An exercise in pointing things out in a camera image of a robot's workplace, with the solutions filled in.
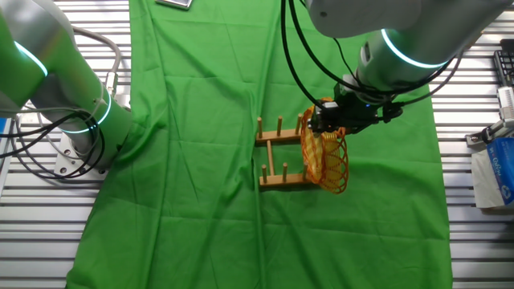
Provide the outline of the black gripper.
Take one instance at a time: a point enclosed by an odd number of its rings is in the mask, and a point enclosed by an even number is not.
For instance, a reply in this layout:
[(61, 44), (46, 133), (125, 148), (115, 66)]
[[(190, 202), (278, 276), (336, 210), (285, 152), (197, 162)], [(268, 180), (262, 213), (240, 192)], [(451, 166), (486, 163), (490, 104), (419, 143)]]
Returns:
[(320, 116), (314, 114), (307, 120), (307, 126), (313, 133), (344, 128), (345, 135), (353, 135), (380, 120), (377, 115), (379, 106), (363, 102), (356, 94), (335, 96), (334, 100), (327, 98), (321, 104), (324, 109)]

